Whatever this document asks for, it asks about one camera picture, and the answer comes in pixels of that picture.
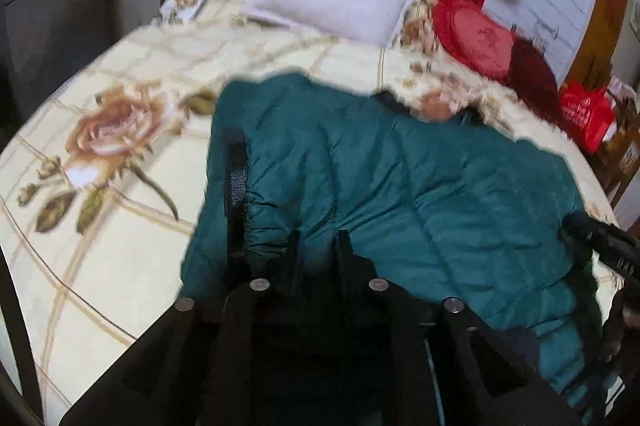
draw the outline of floral bedspread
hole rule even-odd
[[[352,92],[388,88],[412,105],[455,78],[488,124],[562,155],[588,210],[614,221],[576,146],[512,91],[451,59],[420,23],[385,50],[259,27],[238,16],[246,1],[206,0],[195,21],[132,32],[48,99],[0,155],[0,245],[49,425],[174,301],[204,198],[211,116],[233,76],[259,81],[295,68]],[[424,2],[412,20],[428,12]],[[595,270],[608,313],[616,281]],[[3,324],[0,360],[18,384]]]

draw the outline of dark red cushion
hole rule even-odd
[[[515,39],[509,73],[500,83],[515,90],[536,116],[567,131],[556,76],[529,40]]]

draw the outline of red paper bag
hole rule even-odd
[[[578,82],[570,82],[560,98],[560,107],[569,123],[571,138],[582,149],[595,153],[616,115],[603,87],[587,91]]]

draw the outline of metal screw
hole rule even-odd
[[[383,292],[389,289],[389,282],[384,278],[372,278],[369,280],[369,288],[372,291]]]
[[[449,312],[456,314],[465,308],[465,304],[463,304],[462,300],[459,300],[458,298],[447,298],[444,300],[444,308]]]
[[[191,298],[181,297],[178,298],[174,304],[175,310],[180,312],[187,312],[193,309],[195,302]]]
[[[271,287],[271,283],[266,278],[256,278],[255,280],[251,281],[249,287],[251,287],[251,289],[253,289],[254,291],[266,291]]]

